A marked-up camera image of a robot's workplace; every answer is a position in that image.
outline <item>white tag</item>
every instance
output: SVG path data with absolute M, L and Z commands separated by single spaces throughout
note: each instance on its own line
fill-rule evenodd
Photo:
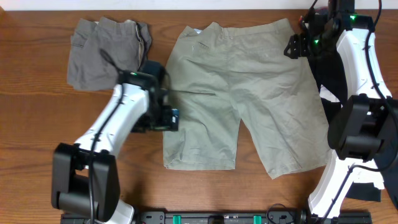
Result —
M 200 34 L 200 32 L 201 32 L 202 30 L 200 30 L 200 29 L 194 29 L 194 31 L 196 31 L 196 33 Z

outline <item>wooden surface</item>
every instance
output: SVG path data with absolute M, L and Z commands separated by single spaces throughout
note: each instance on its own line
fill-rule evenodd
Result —
M 360 11 L 372 14 L 374 11 Z M 248 27 L 287 17 L 294 26 L 305 11 L 75 11 L 6 12 L 0 23 L 0 223 L 59 223 L 50 204 L 52 153 L 73 143 L 94 122 L 110 91 L 75 91 L 66 83 L 70 36 L 79 18 L 132 19 L 150 25 L 151 60 L 165 65 L 186 25 L 212 21 Z M 389 89 L 398 96 L 398 12 L 383 11 L 376 51 Z M 169 211 L 260 211 L 274 203 L 303 207 L 324 168 L 271 180 L 241 124 L 236 169 L 167 170 L 162 134 L 131 134 L 118 159 L 121 197 L 139 208 Z M 344 210 L 369 210 L 375 223 L 397 223 L 398 212 L 382 202 L 345 199 Z

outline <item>clothing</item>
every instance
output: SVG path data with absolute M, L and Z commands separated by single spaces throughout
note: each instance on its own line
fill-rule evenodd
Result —
M 271 178 L 326 164 L 328 123 L 307 59 L 283 55 L 287 19 L 181 33 L 167 62 L 178 132 L 164 133 L 164 166 L 234 169 L 239 123 Z
M 71 37 L 68 84 L 76 90 L 112 89 L 118 74 L 102 58 L 100 49 L 107 51 L 121 69 L 137 71 L 146 60 L 151 42 L 144 23 L 117 23 L 102 17 L 96 24 L 80 19 Z

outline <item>brown tabletop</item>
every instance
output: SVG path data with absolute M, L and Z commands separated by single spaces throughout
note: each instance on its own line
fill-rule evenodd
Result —
M 375 16 L 375 11 L 360 11 Z M 296 32 L 301 10 L 282 11 L 48 11 L 5 12 L 0 18 L 0 223 L 59 223 L 50 204 L 52 153 L 73 143 L 95 121 L 111 91 L 67 85 L 70 36 L 79 18 L 132 19 L 150 26 L 151 60 L 163 65 L 185 26 L 248 27 L 289 18 Z M 376 52 L 388 88 L 398 96 L 398 11 L 383 11 Z M 274 203 L 303 208 L 324 167 L 271 180 L 241 123 L 236 169 L 167 170 L 162 133 L 131 134 L 118 159 L 121 198 L 141 209 L 263 211 Z M 375 223 L 397 223 L 387 192 L 382 202 L 346 198 L 343 210 L 369 210 Z

